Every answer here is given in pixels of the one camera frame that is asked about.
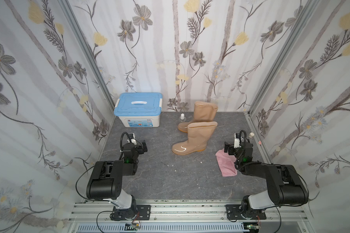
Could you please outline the pink cloth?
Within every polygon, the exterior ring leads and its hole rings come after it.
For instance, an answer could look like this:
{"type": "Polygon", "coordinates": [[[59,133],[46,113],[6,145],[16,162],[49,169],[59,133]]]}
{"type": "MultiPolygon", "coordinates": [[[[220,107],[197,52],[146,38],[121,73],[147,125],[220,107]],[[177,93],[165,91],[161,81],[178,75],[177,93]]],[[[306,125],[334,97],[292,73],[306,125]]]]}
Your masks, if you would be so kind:
{"type": "Polygon", "coordinates": [[[224,150],[217,151],[215,156],[223,177],[232,177],[237,175],[238,172],[235,168],[236,158],[234,156],[225,153],[224,150]]]}

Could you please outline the tan rubber boot orange sole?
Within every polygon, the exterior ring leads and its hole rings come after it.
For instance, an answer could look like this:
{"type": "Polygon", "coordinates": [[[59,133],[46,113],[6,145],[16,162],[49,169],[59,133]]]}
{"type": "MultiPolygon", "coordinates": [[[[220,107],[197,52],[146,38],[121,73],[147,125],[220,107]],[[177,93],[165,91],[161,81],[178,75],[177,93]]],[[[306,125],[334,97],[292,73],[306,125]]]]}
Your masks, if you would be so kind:
{"type": "Polygon", "coordinates": [[[181,132],[187,133],[188,126],[191,123],[196,122],[211,122],[214,120],[218,111],[218,105],[214,103],[207,103],[202,101],[196,101],[194,103],[193,119],[188,122],[182,122],[178,125],[178,129],[181,132]]]}

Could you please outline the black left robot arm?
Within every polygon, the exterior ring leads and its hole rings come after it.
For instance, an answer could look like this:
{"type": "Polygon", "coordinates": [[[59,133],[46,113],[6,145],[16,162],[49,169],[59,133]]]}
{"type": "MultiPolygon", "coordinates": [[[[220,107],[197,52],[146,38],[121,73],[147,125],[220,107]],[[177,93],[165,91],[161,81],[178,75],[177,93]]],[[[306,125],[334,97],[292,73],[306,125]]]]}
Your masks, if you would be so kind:
{"type": "Polygon", "coordinates": [[[134,176],[139,156],[148,151],[146,142],[139,142],[134,134],[124,132],[120,138],[120,158],[98,161],[89,178],[86,197],[89,201],[106,201],[113,205],[110,218],[114,221],[134,220],[139,216],[134,196],[123,190],[123,177],[134,176]]]}

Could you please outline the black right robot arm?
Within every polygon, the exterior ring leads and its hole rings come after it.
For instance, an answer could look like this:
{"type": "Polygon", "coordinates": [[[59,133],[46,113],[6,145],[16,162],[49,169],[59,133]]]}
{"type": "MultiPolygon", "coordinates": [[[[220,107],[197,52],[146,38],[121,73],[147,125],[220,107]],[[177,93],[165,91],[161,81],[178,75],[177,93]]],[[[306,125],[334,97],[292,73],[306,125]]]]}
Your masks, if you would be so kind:
{"type": "Polygon", "coordinates": [[[238,208],[243,218],[259,217],[269,208],[299,207],[308,203],[308,187],[292,165],[253,161],[253,144],[244,130],[234,134],[233,143],[224,143],[224,152],[235,157],[234,168],[238,172],[266,181],[265,191],[243,197],[238,208]]]}

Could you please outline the blue lid storage box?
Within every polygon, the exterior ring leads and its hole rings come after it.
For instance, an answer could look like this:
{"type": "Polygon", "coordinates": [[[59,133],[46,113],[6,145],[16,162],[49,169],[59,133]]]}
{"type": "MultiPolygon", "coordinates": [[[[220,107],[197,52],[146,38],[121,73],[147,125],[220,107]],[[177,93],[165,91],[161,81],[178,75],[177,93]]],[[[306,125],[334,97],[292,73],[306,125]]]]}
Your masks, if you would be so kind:
{"type": "Polygon", "coordinates": [[[127,128],[155,128],[160,125],[162,94],[158,92],[122,93],[114,115],[127,128]]]}

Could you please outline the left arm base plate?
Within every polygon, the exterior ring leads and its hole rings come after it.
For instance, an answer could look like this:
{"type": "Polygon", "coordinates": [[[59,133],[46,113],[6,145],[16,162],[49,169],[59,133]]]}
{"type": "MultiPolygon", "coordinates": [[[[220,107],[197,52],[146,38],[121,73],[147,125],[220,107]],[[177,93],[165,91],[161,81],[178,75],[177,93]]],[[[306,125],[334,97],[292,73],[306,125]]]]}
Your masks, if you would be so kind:
{"type": "Polygon", "coordinates": [[[121,220],[149,220],[151,215],[151,205],[133,205],[129,209],[113,208],[110,219],[113,221],[121,220]]]}

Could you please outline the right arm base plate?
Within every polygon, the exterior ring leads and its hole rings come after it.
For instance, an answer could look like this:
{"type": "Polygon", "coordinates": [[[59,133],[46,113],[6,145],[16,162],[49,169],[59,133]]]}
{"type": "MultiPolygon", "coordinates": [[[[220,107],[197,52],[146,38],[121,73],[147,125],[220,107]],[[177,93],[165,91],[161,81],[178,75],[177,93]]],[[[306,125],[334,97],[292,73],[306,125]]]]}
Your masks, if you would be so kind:
{"type": "Polygon", "coordinates": [[[225,206],[228,220],[266,220],[264,210],[254,210],[241,207],[240,204],[228,204],[225,206]]]}

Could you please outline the aluminium front rail frame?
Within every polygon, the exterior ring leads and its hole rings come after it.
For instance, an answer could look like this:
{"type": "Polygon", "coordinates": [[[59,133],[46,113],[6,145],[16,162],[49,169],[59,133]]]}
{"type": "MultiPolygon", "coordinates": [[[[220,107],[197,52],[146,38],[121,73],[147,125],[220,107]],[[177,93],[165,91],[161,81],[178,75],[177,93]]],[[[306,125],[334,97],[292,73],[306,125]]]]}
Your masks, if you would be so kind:
{"type": "Polygon", "coordinates": [[[277,207],[265,210],[266,220],[228,220],[225,206],[238,204],[238,200],[138,200],[138,205],[151,205],[149,220],[113,221],[113,207],[104,202],[77,203],[65,227],[65,233],[75,233],[81,223],[125,223],[135,229],[143,223],[163,222],[239,222],[249,233],[313,233],[314,229],[301,207],[277,207]]]}

